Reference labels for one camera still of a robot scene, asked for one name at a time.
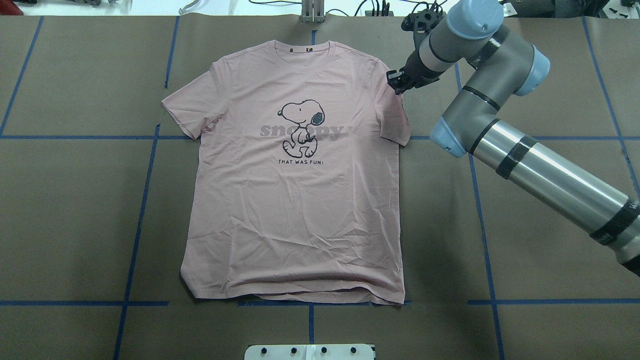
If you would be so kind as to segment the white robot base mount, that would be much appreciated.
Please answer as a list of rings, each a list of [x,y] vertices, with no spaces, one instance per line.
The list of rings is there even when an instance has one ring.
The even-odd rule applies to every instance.
[[[374,344],[256,344],[247,347],[245,360],[375,360]]]

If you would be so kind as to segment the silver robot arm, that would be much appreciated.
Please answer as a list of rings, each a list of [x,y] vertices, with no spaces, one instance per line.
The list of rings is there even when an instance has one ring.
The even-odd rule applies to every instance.
[[[460,60],[473,75],[441,114],[430,139],[456,158],[473,155],[501,178],[537,198],[610,248],[622,267],[640,268],[639,202],[498,117],[512,96],[544,82],[550,60],[505,25],[497,0],[460,0],[448,13],[432,4],[401,28],[414,51],[386,74],[400,95],[437,82]]]

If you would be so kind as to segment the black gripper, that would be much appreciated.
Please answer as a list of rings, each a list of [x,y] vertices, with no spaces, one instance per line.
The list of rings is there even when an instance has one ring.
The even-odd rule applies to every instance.
[[[420,57],[422,45],[429,45],[429,36],[444,17],[442,10],[420,10],[402,20],[401,29],[413,35],[414,51],[400,70],[386,72],[387,84],[395,95],[402,95],[413,88],[421,88],[439,80],[438,71],[428,68]]]

